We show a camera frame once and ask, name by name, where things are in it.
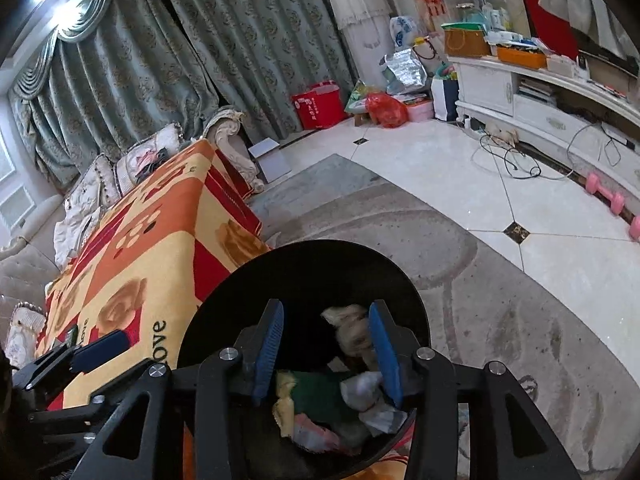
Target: rug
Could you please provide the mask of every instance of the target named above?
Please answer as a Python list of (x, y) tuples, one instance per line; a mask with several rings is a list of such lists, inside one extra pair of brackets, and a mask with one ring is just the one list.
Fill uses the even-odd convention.
[[(631, 456), (640, 440), (640, 388), (625, 367), (567, 307), (453, 220), (339, 155), (250, 206), (272, 247), (337, 238), (398, 264), (420, 292), (432, 346), (455, 363), (504, 362), (583, 478), (615, 478)], [(466, 449), (463, 435), (462, 470)]]

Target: trash can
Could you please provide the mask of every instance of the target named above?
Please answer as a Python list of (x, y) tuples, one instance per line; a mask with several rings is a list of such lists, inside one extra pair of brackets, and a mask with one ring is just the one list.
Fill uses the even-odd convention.
[(313, 85), (308, 92), (291, 97), (305, 130), (331, 128), (347, 118), (340, 98), (340, 87), (334, 81)]
[[(313, 371), (341, 350), (335, 330), (321, 322), (330, 306), (357, 303), (365, 307), (385, 300), (394, 320), (411, 328), (422, 346), (430, 345), (429, 324), (420, 295), (402, 270), (382, 254), (343, 240), (307, 240), (289, 244), (244, 264), (220, 283), (193, 317), (182, 341), (178, 366), (204, 361), (231, 346), (238, 333), (257, 324), (267, 301), (285, 307), (284, 333), (276, 369)], [(244, 449), (252, 480), (341, 479), (384, 456), (414, 421), (409, 416), (398, 434), (367, 440), (357, 456), (314, 455), (280, 437), (271, 407), (232, 406), (228, 420), (231, 447)]]

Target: blanket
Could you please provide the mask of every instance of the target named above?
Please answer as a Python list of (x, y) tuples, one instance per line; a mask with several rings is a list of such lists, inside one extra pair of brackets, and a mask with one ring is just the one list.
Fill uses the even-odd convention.
[(175, 368), (198, 307), (233, 270), (267, 251), (250, 189), (222, 153), (200, 140), (116, 204), (50, 288), (43, 354), (78, 326), (78, 344), (121, 329), (130, 348), (81, 374), (52, 408), (89, 394), (144, 358)]

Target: cabinet door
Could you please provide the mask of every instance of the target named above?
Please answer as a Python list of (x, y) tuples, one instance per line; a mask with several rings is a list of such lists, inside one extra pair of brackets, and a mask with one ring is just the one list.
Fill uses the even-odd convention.
[(513, 115), (514, 75), (511, 72), (461, 64), (460, 79), (465, 103)]

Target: silver bolt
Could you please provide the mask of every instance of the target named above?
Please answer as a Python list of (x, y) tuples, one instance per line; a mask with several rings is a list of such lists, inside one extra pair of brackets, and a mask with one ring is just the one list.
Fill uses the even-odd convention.
[(489, 371), (495, 375), (502, 375), (507, 371), (507, 367), (500, 361), (491, 361), (489, 363)]
[(220, 359), (223, 361), (233, 361), (236, 357), (238, 357), (238, 350), (229, 346), (228, 348), (223, 348), (220, 351)]
[(423, 359), (425, 361), (431, 361), (434, 357), (436, 357), (436, 352), (433, 348), (429, 348), (428, 346), (421, 346), (417, 349), (415, 354), (418, 356), (418, 359)]
[(166, 365), (156, 363), (149, 367), (149, 375), (152, 377), (162, 377), (166, 373)]

